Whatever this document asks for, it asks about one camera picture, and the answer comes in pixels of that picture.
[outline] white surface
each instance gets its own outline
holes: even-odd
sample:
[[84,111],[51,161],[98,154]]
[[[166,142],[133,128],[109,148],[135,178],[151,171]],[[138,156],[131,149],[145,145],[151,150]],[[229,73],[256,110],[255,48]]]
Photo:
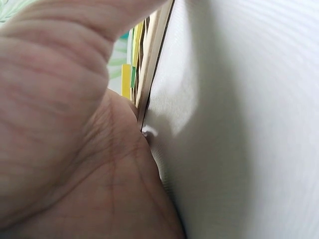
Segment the white surface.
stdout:
[[176,0],[144,131],[189,239],[318,239],[319,1]]

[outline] palm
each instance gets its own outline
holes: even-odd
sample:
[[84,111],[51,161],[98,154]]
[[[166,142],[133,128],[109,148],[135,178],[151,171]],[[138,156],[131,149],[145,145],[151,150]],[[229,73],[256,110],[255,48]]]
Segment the palm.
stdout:
[[176,215],[130,106],[116,94],[107,97],[114,107],[92,120],[94,137],[81,153],[89,158],[68,182],[55,189],[60,194],[68,188],[66,195],[11,228],[12,238],[181,238]]
[[129,103],[106,92],[128,9],[160,0],[111,2],[43,0],[0,31],[0,236],[182,236]]

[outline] yellow sticky tab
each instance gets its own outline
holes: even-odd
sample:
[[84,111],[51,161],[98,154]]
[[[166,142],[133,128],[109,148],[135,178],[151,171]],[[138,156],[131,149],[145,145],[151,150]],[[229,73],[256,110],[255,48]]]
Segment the yellow sticky tab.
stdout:
[[131,65],[122,65],[122,96],[131,99]]
[[133,39],[133,62],[132,65],[136,67],[138,62],[138,55],[139,55],[139,47],[140,47],[140,40],[142,34],[142,27],[143,22],[139,23],[135,26],[134,30],[134,39]]

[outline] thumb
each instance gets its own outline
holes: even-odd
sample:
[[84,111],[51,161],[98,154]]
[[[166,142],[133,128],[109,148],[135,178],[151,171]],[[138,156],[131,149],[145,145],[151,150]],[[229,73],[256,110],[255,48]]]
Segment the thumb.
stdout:
[[[84,113],[79,119],[86,120],[105,93],[108,83],[105,65],[112,54],[113,43],[164,1],[37,1],[0,31],[2,58],[7,58],[10,64],[31,70],[29,78],[33,79],[35,86],[42,84],[39,88],[42,89],[42,95],[45,95],[44,99],[56,97],[58,88],[60,93],[69,89],[78,98],[93,99],[87,104],[81,102],[80,109],[76,109],[76,97],[70,99],[60,94],[60,102],[53,106],[67,108],[65,102],[68,102],[68,106]],[[5,63],[1,68],[9,69]],[[40,71],[64,80],[43,82],[41,75],[37,82]],[[23,82],[17,84],[28,84],[30,87],[30,81],[23,79]]]

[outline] green leaf pattern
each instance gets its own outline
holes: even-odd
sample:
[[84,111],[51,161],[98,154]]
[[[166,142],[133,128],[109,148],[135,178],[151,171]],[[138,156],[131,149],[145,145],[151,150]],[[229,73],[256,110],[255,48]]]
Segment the green leaf pattern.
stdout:
[[[36,0],[0,0],[0,27],[21,9]],[[127,60],[127,39],[119,39],[109,61],[108,69],[110,74],[109,88],[121,92],[122,64]]]

